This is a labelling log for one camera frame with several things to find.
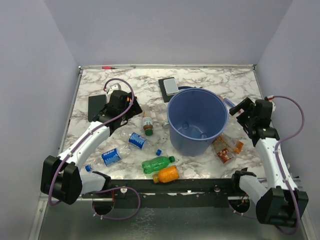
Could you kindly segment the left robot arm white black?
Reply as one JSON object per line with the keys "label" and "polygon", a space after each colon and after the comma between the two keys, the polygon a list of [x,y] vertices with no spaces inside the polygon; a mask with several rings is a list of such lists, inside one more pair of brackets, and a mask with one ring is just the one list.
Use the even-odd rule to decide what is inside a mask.
{"label": "left robot arm white black", "polygon": [[68,205],[79,196],[95,193],[106,197],[111,190],[111,178],[97,170],[81,173],[82,167],[97,147],[116,129],[142,113],[131,92],[114,90],[106,104],[106,96],[91,96],[88,102],[87,130],[58,156],[49,155],[43,162],[40,191]]}

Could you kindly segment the red cap clear bottle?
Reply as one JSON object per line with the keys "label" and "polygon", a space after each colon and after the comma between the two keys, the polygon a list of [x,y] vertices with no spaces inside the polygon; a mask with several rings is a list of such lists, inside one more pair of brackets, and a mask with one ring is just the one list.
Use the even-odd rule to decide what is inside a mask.
{"label": "red cap clear bottle", "polygon": [[227,163],[228,161],[231,161],[234,158],[233,154],[220,141],[215,140],[212,143],[212,145],[213,145],[215,154],[218,156],[218,158],[223,164]]}

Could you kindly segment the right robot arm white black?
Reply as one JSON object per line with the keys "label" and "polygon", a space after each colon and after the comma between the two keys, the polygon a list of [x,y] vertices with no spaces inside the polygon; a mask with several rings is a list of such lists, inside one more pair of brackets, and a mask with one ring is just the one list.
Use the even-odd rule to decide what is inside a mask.
{"label": "right robot arm white black", "polygon": [[267,187],[257,176],[247,170],[237,170],[231,178],[229,189],[240,196],[246,193],[255,204],[256,218],[261,224],[273,225],[280,229],[288,227],[297,229],[306,209],[309,197],[300,191],[294,182],[282,155],[278,131],[271,127],[275,96],[252,101],[248,97],[229,110],[237,116],[237,122],[252,140],[260,155]]}

